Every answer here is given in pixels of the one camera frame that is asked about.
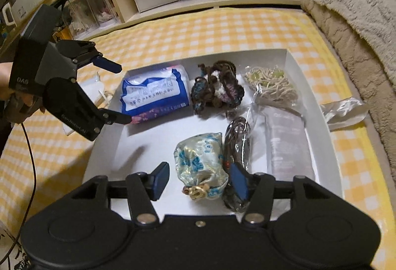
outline screw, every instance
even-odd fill
[[[150,213],[139,214],[136,219],[141,224],[150,224],[157,221],[157,217]]]
[[[264,215],[260,213],[249,213],[245,216],[245,220],[250,224],[257,224],[264,222],[265,218]]]
[[[199,228],[203,228],[206,225],[205,221],[196,221],[195,225]]]

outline clear plastic container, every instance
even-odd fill
[[[87,0],[94,16],[101,27],[114,24],[116,16],[109,0]]]
[[[66,2],[62,19],[75,40],[83,38],[99,27],[87,0],[69,0]]]

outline wet wipes package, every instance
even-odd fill
[[[140,123],[190,104],[189,77],[183,66],[166,67],[122,81],[122,113]]]

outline white handle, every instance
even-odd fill
[[[8,20],[7,10],[9,10],[9,13],[11,14],[12,21]],[[4,16],[5,24],[7,24],[7,25],[16,25],[15,20],[14,20],[14,16],[12,15],[12,12],[11,12],[11,5],[10,5],[9,2],[5,6],[3,6],[3,16]]]

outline beige fluffy blanket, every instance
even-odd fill
[[[301,0],[370,106],[396,182],[396,0]]]

